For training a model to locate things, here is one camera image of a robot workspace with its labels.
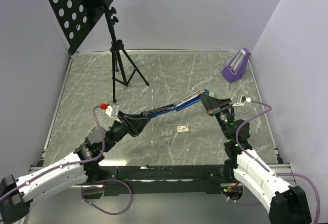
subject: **white wall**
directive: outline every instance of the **white wall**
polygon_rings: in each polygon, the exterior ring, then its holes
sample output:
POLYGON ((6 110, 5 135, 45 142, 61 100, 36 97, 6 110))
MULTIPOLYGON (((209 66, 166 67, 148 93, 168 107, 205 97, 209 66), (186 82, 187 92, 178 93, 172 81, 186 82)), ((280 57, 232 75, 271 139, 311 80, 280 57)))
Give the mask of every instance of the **white wall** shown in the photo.
POLYGON ((0 0, 0 178, 40 158, 68 63, 40 0, 0 0))
MULTIPOLYGON (((278 2, 115 0, 120 20, 115 28, 127 49, 253 50, 278 2)), ((79 51, 106 51, 110 42, 103 16, 79 51)))
MULTIPOLYGON (((328 222, 328 0, 281 0, 252 57, 279 152, 295 173, 312 179, 328 222)), ((303 180, 315 215, 313 190, 303 180)))

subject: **gray floor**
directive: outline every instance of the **gray floor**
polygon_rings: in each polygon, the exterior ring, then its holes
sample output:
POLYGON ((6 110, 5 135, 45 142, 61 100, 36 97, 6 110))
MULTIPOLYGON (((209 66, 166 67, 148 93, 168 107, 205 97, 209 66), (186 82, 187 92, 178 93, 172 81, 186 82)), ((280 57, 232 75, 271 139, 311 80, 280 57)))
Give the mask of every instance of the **gray floor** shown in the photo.
MULTIPOLYGON (((116 87, 116 99, 124 113, 140 113, 177 101, 201 88, 215 92, 216 98, 235 100, 245 94, 259 100, 249 67, 244 77, 229 84, 221 70, 234 56, 222 54, 131 54, 150 83, 147 87, 136 74, 126 88, 116 87)), ((61 159, 79 146, 95 127, 92 107, 112 100, 112 68, 109 54, 74 56, 58 114, 49 141, 45 166, 61 159)), ((123 57, 127 76, 133 67, 123 57)), ((255 104, 236 108, 236 118, 246 119, 261 111, 255 104)), ((99 111, 100 124, 113 122, 99 111)), ((251 122, 250 144, 269 164, 277 163, 265 117, 251 122)), ((109 153, 102 165, 203 165, 223 164, 227 156, 226 139, 214 117, 209 117, 201 102, 180 112, 152 119, 139 137, 126 136, 109 153), (177 134, 177 126, 188 125, 189 133, 177 134), (161 130, 174 129, 171 137, 161 130)))

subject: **tripod leg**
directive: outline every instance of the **tripod leg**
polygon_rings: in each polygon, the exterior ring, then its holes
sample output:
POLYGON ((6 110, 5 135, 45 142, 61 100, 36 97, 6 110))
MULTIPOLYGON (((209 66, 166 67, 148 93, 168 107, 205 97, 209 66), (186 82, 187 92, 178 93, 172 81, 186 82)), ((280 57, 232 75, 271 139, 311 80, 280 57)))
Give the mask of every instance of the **tripod leg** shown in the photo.
POLYGON ((118 72, 118 67, 117 67, 117 58, 115 58, 115 71, 118 72))
POLYGON ((116 103, 116 96, 115 96, 115 62, 116 62, 116 57, 115 53, 112 53, 112 68, 113 68, 113 103, 116 103))
POLYGON ((138 72, 138 74, 140 75, 140 77, 144 80, 144 82, 146 83, 146 86, 149 86, 148 81, 145 79, 145 77, 142 75, 142 73, 140 72, 140 70, 138 69, 138 67, 135 65, 135 63, 132 61, 131 57, 128 55, 128 53, 126 52, 125 49, 122 49, 122 52, 124 53, 124 55, 128 58, 128 60, 130 61, 130 63, 132 64, 132 66, 134 67, 134 69, 138 72))
POLYGON ((119 69, 121 70, 124 86, 127 87, 128 86, 127 77, 125 76, 125 71, 124 71, 121 55, 119 54, 119 50, 115 51, 115 53, 116 53, 119 69))

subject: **small box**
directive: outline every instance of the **small box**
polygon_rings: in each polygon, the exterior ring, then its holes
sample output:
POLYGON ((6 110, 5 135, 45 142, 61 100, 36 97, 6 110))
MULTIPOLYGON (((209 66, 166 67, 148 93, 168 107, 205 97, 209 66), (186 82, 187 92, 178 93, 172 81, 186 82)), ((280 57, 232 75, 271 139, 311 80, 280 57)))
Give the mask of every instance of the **small box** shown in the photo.
POLYGON ((189 127, 188 126, 178 126, 178 133, 188 133, 189 127))
POLYGON ((161 131, 162 137, 172 136, 173 134, 173 129, 165 129, 161 131))

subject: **tripod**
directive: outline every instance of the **tripod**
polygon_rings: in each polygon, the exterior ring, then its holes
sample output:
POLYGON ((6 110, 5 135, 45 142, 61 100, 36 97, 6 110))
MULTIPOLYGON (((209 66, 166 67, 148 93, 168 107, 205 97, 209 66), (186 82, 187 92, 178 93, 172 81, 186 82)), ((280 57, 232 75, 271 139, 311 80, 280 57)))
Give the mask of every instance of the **tripod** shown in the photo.
POLYGON ((116 103, 116 97, 115 97, 115 82, 119 82, 124 86, 128 86, 133 75, 135 74, 135 72, 138 72, 138 74, 140 75, 140 77, 144 80, 145 84, 147 86, 149 86, 148 81, 145 79, 145 77, 142 75, 142 73, 140 72, 140 70, 138 69, 138 67, 136 66, 136 64, 132 61, 131 57, 128 55, 128 53, 126 52, 126 50, 124 49, 124 45, 123 45, 123 41, 121 39, 116 39, 116 35, 115 35, 115 30, 114 30, 114 25, 115 23, 118 22, 118 19, 116 16, 114 16, 113 18, 112 15, 116 14, 116 10, 114 7, 112 7, 110 10, 108 9, 108 7, 105 7, 105 17, 106 17, 106 22, 108 25, 108 29, 109 32, 111 34, 111 38, 112 38, 112 47, 110 49, 110 52, 112 53, 112 71, 113 71, 113 103, 116 103), (129 60, 129 62, 132 64, 132 66, 134 67, 134 70, 130 76, 130 78, 127 80, 127 77, 125 75, 124 72, 124 67, 123 67, 123 63, 122 63, 122 58, 120 55, 120 52, 122 51, 124 53, 124 55, 127 57, 127 59, 129 60), (117 64, 119 65, 119 69, 121 71, 122 74, 122 78, 123 81, 117 79, 115 77, 115 71, 118 72, 118 67, 117 64))

